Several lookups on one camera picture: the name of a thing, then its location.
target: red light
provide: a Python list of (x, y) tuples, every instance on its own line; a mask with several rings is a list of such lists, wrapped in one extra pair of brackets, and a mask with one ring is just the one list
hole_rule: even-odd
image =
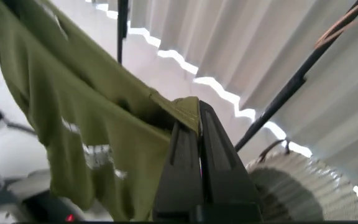
[(74, 221), (74, 215), (69, 215), (66, 217), (66, 222), (73, 222)]

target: black pole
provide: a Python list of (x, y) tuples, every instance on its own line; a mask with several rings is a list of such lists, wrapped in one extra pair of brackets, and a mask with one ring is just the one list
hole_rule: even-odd
[(122, 63), (122, 42), (127, 37), (128, 22), (128, 0), (118, 0), (117, 20), (117, 61)]
[[(352, 10), (358, 5), (358, 0), (349, 9)], [(348, 25), (358, 16), (358, 11), (350, 15), (339, 23), (329, 35), (335, 33), (339, 29)], [(333, 42), (339, 37), (331, 39), (321, 47), (314, 50), (311, 55), (306, 59), (303, 65), (295, 72), (294, 76), (288, 81), (284, 88), (278, 93), (274, 100), (268, 105), (265, 112), (259, 116), (259, 118), (249, 127), (245, 135), (236, 144), (234, 149), (238, 152), (240, 149), (262, 128), (262, 126), (298, 91), (301, 86), (306, 82), (305, 75), (309, 69), (319, 60), (319, 58), (325, 53), (325, 51), (333, 44)]]

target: wicker basket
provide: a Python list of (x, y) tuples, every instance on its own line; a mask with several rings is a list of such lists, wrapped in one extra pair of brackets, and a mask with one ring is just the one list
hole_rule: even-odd
[(265, 203), (265, 221), (358, 220), (358, 197), (349, 179), (321, 161), (269, 146), (246, 169)]

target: basket handle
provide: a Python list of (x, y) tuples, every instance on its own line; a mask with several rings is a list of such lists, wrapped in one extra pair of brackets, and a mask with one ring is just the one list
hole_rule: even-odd
[(265, 162), (266, 156), (267, 154), (278, 144), (280, 144), (281, 142), (287, 142), (287, 145), (285, 146), (285, 154), (288, 155), (290, 153), (290, 140), (288, 138), (285, 139), (279, 139), (273, 143), (271, 143), (271, 145), (269, 145), (265, 150), (262, 151), (262, 153), (260, 153), (259, 155), (259, 163)]

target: green cloth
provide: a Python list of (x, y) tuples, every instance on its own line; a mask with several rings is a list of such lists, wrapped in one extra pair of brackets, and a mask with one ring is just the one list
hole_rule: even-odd
[(198, 99), (168, 101), (45, 0), (0, 0), (0, 66), (47, 149), (52, 192), (148, 220), (174, 120), (198, 133)]

